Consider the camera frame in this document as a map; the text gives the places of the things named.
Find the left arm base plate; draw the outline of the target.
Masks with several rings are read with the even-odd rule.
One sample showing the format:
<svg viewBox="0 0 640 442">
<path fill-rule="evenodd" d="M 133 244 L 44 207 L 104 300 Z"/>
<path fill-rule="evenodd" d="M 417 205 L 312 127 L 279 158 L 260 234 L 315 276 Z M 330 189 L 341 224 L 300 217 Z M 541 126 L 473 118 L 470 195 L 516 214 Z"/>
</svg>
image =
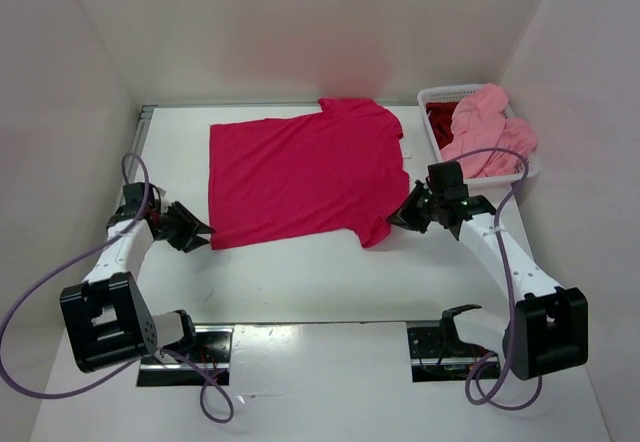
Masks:
<svg viewBox="0 0 640 442">
<path fill-rule="evenodd" d="M 215 376 L 221 386 L 229 384 L 233 326 L 197 325 L 196 343 L 181 354 L 200 369 Z M 140 388 L 196 387 L 205 379 L 173 356 L 160 354 L 140 362 L 136 386 Z"/>
</svg>

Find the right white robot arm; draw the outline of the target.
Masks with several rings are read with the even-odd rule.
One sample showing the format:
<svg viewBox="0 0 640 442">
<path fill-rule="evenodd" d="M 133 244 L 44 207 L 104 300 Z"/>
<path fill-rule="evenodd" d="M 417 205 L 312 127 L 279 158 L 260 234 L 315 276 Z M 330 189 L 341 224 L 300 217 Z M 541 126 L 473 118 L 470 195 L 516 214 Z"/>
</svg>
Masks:
<svg viewBox="0 0 640 442">
<path fill-rule="evenodd" d="M 460 186 L 434 191 L 416 182 L 390 224 L 425 233 L 431 224 L 451 232 L 481 263 L 507 299 L 502 319 L 477 304 L 442 313 L 439 344 L 450 355 L 471 345 L 495 352 L 520 380 L 581 366 L 588 360 L 588 302 L 542 270 L 500 224 L 484 196 Z"/>
</svg>

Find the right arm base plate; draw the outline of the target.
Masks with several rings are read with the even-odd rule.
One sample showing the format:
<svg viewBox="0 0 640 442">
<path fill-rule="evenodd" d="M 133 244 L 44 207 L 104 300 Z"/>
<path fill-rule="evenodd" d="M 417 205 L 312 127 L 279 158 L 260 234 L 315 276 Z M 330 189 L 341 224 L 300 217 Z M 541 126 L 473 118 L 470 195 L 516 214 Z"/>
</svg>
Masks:
<svg viewBox="0 0 640 442">
<path fill-rule="evenodd" d="M 469 344 L 449 348 L 437 322 L 408 324 L 406 332 L 414 383 L 462 382 L 487 353 L 486 349 Z"/>
</svg>

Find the magenta t shirt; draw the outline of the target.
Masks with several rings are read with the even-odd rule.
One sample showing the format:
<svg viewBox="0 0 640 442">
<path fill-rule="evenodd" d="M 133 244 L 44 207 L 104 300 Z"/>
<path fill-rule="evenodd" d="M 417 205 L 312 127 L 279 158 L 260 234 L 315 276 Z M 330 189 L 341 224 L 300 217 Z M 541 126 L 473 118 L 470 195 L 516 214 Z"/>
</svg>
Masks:
<svg viewBox="0 0 640 442">
<path fill-rule="evenodd" d="M 370 99 L 319 100 L 293 118 L 209 130 L 209 224 L 215 250 L 336 230 L 371 248 L 408 195 L 403 128 Z"/>
</svg>

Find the light pink t shirt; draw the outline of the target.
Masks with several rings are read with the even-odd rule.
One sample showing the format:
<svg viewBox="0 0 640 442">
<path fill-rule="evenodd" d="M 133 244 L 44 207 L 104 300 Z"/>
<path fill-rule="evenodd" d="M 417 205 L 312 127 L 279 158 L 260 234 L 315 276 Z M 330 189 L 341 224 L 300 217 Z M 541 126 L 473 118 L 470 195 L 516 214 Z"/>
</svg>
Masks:
<svg viewBox="0 0 640 442">
<path fill-rule="evenodd" d="M 454 109 L 452 142 L 441 149 L 445 161 L 458 160 L 465 178 L 512 175 L 521 157 L 531 155 L 538 140 L 530 124 L 506 114 L 503 88 L 486 84 Z"/>
</svg>

